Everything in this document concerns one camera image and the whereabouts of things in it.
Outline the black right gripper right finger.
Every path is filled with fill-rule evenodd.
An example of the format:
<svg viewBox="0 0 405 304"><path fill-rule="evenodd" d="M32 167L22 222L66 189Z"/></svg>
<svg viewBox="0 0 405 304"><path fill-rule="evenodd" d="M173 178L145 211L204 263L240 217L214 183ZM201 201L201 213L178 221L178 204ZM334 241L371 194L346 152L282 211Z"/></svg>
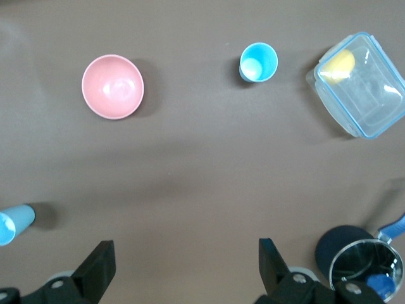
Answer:
<svg viewBox="0 0 405 304"><path fill-rule="evenodd" d="M303 272L291 272L270 238L259 239L258 256L266 294L255 304L385 304L363 282L339 282L332 290Z"/></svg>

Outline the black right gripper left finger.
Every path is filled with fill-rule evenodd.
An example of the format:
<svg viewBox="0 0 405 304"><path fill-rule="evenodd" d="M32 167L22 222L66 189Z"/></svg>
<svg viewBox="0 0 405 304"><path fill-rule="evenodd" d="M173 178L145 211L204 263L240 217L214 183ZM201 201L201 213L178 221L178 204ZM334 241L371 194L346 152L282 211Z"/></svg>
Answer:
<svg viewBox="0 0 405 304"><path fill-rule="evenodd" d="M101 241L70 276L59 276L33 293L0 288L0 304L99 304L116 273L115 246Z"/></svg>

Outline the pale blue cup with paper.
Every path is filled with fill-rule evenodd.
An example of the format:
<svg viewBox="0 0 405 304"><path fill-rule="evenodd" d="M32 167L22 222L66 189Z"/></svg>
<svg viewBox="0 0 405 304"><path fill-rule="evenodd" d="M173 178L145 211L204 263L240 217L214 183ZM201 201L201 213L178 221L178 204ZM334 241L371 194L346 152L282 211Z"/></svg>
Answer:
<svg viewBox="0 0 405 304"><path fill-rule="evenodd" d="M0 210L0 246L10 244L35 220L35 211L28 204Z"/></svg>

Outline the brown table cover mat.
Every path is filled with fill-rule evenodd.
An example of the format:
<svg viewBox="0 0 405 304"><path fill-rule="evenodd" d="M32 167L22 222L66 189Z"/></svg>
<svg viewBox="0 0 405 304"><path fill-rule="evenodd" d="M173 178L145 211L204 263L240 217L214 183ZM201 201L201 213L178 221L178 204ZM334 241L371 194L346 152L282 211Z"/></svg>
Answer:
<svg viewBox="0 0 405 304"><path fill-rule="evenodd" d="M0 288L23 294L113 240L100 304L252 304L258 240L316 271L320 236L405 213L405 119L353 138L306 81L348 35L375 36L405 76L405 0L0 0L0 208L37 220L0 247ZM274 76L244 81L264 42ZM138 109L96 115L94 59L144 79Z"/></svg>

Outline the pink bowl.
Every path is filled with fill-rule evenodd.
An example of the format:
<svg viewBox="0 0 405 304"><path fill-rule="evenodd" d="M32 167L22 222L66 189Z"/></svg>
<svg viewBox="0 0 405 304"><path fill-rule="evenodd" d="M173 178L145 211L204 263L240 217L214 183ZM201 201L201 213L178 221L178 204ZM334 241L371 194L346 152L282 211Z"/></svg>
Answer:
<svg viewBox="0 0 405 304"><path fill-rule="evenodd" d="M105 54L89 63L81 88L87 106L108 120L129 117L144 97L144 79L139 69L117 54Z"/></svg>

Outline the clear plastic lidded container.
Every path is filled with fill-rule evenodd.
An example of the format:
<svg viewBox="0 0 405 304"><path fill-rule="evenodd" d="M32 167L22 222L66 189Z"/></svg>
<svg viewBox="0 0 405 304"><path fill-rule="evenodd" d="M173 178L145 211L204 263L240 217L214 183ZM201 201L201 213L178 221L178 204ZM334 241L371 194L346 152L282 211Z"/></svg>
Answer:
<svg viewBox="0 0 405 304"><path fill-rule="evenodd" d="M355 57L354 70L349 79L330 85L320 76L320 68L344 49ZM366 32L349 35L330 48L306 80L333 119L353 137L374 139L405 117L405 79Z"/></svg>

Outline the bright blue plastic cup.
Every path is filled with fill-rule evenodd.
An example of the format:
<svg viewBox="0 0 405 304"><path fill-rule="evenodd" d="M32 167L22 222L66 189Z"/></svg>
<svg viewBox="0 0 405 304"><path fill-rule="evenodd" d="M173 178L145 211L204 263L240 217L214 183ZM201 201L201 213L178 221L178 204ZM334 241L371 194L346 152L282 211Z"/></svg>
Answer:
<svg viewBox="0 0 405 304"><path fill-rule="evenodd" d="M240 77L250 83L270 80L278 68L278 55L264 42L255 42L243 50L239 60Z"/></svg>

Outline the yellow round food piece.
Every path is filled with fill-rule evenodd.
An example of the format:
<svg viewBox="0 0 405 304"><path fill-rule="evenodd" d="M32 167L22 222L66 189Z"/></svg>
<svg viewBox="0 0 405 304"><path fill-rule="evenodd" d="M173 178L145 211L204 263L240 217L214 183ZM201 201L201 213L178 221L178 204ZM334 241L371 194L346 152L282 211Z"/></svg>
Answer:
<svg viewBox="0 0 405 304"><path fill-rule="evenodd" d="M330 85L338 84L351 77L356 64L352 52L344 49L320 68L320 76Z"/></svg>

